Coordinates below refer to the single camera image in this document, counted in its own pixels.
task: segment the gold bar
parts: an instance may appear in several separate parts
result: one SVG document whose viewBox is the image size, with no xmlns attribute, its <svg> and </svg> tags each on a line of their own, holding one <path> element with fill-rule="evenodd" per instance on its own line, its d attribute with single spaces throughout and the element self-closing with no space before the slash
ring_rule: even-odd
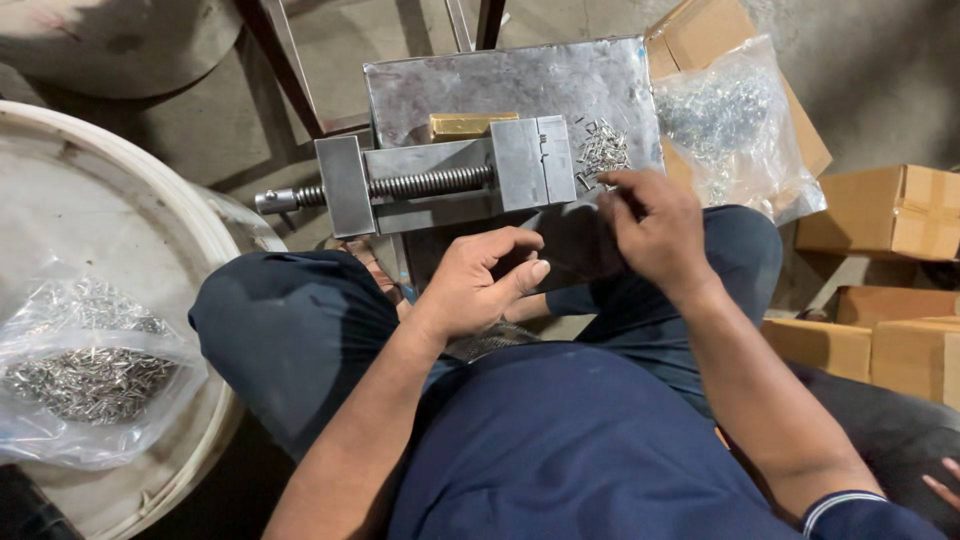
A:
<svg viewBox="0 0 960 540">
<path fill-rule="evenodd" d="M 519 118 L 515 112 L 435 112 L 430 114 L 430 142 L 480 138 L 490 133 L 492 122 Z"/>
</svg>

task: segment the plastic bag of metal pins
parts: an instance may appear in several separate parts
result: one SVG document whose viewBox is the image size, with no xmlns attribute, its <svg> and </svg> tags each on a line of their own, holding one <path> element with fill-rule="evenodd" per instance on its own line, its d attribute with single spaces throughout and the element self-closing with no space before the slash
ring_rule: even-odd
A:
<svg viewBox="0 0 960 540">
<path fill-rule="evenodd" d="M 0 329 L 0 459 L 86 470 L 150 448 L 206 380 L 206 361 L 111 284 L 44 265 Z"/>
<path fill-rule="evenodd" d="M 804 167 L 769 36 L 653 87 L 660 129 L 705 206 L 743 205 L 777 225 L 827 208 Z"/>
</svg>

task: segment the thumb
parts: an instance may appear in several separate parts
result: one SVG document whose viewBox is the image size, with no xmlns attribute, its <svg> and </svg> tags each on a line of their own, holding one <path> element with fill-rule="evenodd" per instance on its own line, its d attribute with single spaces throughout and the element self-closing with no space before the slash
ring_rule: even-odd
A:
<svg viewBox="0 0 960 540">
<path fill-rule="evenodd" d="M 484 292 L 494 297 L 499 305 L 506 307 L 510 302 L 539 285 L 549 273 L 549 262 L 542 259 L 528 260 L 500 278 L 498 282 L 487 287 Z"/>
</svg>

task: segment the shirt sleeve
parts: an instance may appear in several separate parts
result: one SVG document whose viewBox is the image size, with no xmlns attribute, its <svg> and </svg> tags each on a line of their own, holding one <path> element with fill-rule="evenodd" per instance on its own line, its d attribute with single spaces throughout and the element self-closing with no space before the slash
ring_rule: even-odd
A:
<svg viewBox="0 0 960 540">
<path fill-rule="evenodd" d="M 841 491 L 813 504 L 801 521 L 813 540 L 947 540 L 929 522 L 868 491 Z"/>
</svg>

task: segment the bench vise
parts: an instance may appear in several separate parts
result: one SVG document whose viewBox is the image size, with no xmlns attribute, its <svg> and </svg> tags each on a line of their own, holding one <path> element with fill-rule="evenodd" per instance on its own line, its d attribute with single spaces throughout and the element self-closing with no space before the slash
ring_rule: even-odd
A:
<svg viewBox="0 0 960 540">
<path fill-rule="evenodd" d="M 491 136 L 362 152 L 314 141 L 321 184 L 256 195 L 261 214 L 326 206 L 337 238 L 404 233 L 577 200 L 562 116 L 493 122 Z"/>
</svg>

